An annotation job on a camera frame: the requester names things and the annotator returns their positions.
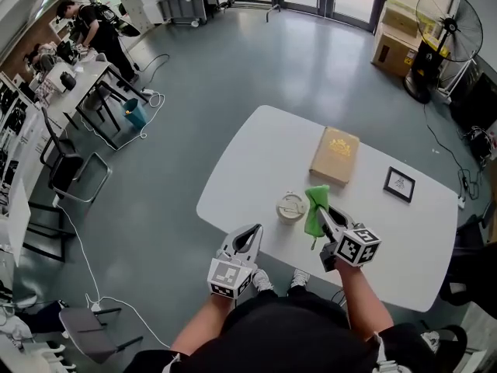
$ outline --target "white sneaker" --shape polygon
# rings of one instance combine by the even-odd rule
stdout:
[[[290,288],[294,288],[295,286],[306,286],[306,284],[309,281],[309,278],[311,275],[309,275],[307,272],[304,272],[302,270],[295,270],[294,272],[294,278],[292,279],[292,283],[290,284]]]
[[[265,290],[273,290],[273,285],[269,281],[269,277],[264,270],[257,270],[252,279],[252,283],[258,292]]]

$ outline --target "blue bucket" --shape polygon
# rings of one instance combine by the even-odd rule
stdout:
[[[148,122],[147,114],[136,98],[126,101],[123,105],[123,109],[124,117],[126,117],[138,130],[145,127],[145,124]]]

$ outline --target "standing fan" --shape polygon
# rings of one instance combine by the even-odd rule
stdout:
[[[472,59],[483,43],[483,29],[467,0],[419,0],[416,19],[422,42],[404,87],[412,98],[428,103],[428,87],[438,77],[442,61]]]

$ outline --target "beige book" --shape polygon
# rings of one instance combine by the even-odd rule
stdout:
[[[309,171],[344,187],[352,176],[359,143],[355,135],[327,127]]]

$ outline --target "floor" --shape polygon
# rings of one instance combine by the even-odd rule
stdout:
[[[457,167],[426,128],[422,106],[398,78],[370,63],[373,42],[362,30],[297,12],[272,12],[266,23],[264,11],[229,9],[197,29],[160,26],[135,46],[131,53],[142,68],[157,54],[171,55],[148,86],[165,94],[165,105],[147,127],[147,138],[113,152],[84,129],[69,130],[80,149],[87,155],[97,151],[113,168],[92,206],[61,203],[78,228],[100,295],[132,304],[162,341],[174,340],[208,294],[210,259],[224,237],[196,216],[196,203],[223,150],[264,104],[355,134],[459,192]],[[142,84],[158,63],[141,75]],[[431,103],[426,112],[439,139],[476,173],[447,108]],[[109,120],[103,128],[113,131]],[[124,122],[123,128],[118,143],[134,135]],[[75,192],[88,194],[103,174],[94,166],[90,170],[90,180]],[[483,211],[489,192],[484,178],[481,196],[467,201],[459,223]],[[43,173],[31,200],[50,204],[53,196]],[[425,230],[420,222],[419,235]],[[30,236],[28,242],[41,240]],[[60,264],[24,250],[15,293],[30,289],[40,299],[63,298],[74,306],[86,306],[86,292],[96,299],[77,239],[69,241],[67,254]],[[258,262],[284,293],[293,269],[267,256]],[[327,298],[337,290],[314,279],[309,286]],[[461,322],[466,311],[440,300],[426,314],[388,308],[396,322],[423,318],[434,328]],[[145,339],[102,370],[73,352],[78,371],[122,371],[138,350],[160,347],[126,307],[110,320],[109,331],[118,343],[140,334]]]

